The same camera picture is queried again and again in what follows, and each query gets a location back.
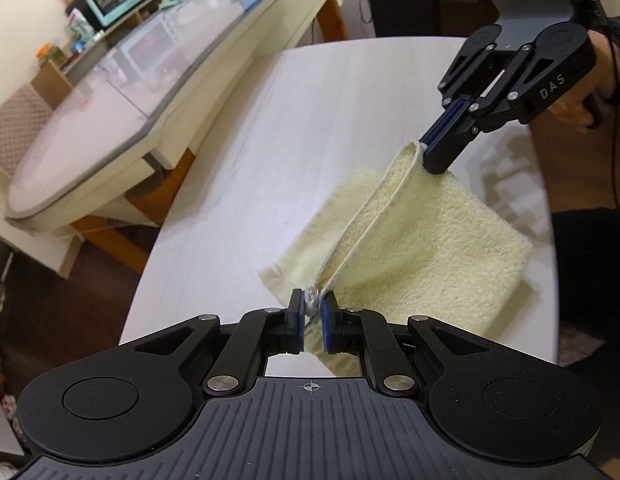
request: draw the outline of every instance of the pink quilted cushion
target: pink quilted cushion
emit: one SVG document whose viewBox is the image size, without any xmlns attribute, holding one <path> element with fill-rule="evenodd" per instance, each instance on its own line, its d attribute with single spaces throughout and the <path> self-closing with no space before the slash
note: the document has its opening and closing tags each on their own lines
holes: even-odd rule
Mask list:
<svg viewBox="0 0 620 480">
<path fill-rule="evenodd" d="M 52 109 L 31 85 L 21 86 L 0 106 L 0 170 L 12 177 Z"/>
</svg>

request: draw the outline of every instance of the orange lid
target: orange lid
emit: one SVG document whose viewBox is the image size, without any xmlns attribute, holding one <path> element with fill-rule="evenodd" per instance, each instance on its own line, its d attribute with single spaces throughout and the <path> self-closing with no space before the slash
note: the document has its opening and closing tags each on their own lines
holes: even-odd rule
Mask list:
<svg viewBox="0 0 620 480">
<path fill-rule="evenodd" d="M 41 59 L 42 57 L 47 56 L 51 49 L 52 43 L 45 43 L 41 48 L 39 48 L 38 52 L 36 53 L 36 58 Z"/>
</svg>

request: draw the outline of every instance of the yellow towel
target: yellow towel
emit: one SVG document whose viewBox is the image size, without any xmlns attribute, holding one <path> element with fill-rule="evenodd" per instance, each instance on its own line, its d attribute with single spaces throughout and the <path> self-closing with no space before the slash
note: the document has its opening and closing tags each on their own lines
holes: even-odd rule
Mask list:
<svg viewBox="0 0 620 480">
<path fill-rule="evenodd" d="M 321 295 L 333 290 L 342 308 L 370 308 L 392 323 L 423 314 L 486 335 L 532 244 L 451 173 L 428 174 L 421 158 L 421 145 L 410 142 L 378 184 L 361 171 L 336 190 L 281 262 L 261 274 L 282 304 L 295 286 L 315 285 Z M 308 351 L 319 353 L 319 338 L 311 326 Z M 357 373 L 347 358 L 319 358 L 337 375 Z"/>
</svg>

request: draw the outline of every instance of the human hand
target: human hand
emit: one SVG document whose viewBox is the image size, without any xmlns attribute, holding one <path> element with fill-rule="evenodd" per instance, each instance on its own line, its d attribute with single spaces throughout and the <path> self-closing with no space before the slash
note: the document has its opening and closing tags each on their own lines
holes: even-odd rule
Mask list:
<svg viewBox="0 0 620 480">
<path fill-rule="evenodd" d="M 594 122 L 594 117 L 586 110 L 583 100 L 595 90 L 599 90 L 603 97 L 609 98 L 616 88 L 615 69 L 608 38 L 594 30 L 590 30 L 588 35 L 597 54 L 595 67 L 548 108 L 561 122 L 570 124 L 575 130 L 583 133 L 587 132 L 588 126 Z M 620 78 L 620 52 L 616 45 L 615 56 Z"/>
</svg>

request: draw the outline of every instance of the gray ribbed panel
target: gray ribbed panel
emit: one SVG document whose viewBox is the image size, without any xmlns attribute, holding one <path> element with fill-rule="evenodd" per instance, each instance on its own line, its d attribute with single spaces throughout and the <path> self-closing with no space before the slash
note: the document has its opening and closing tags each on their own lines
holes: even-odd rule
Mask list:
<svg viewBox="0 0 620 480">
<path fill-rule="evenodd" d="M 260 378 L 251 392 L 210 400 L 180 440 L 134 463 L 93 468 L 40 458 L 21 480 L 602 479 L 577 458 L 511 468 L 446 443 L 411 400 L 363 379 Z"/>
</svg>

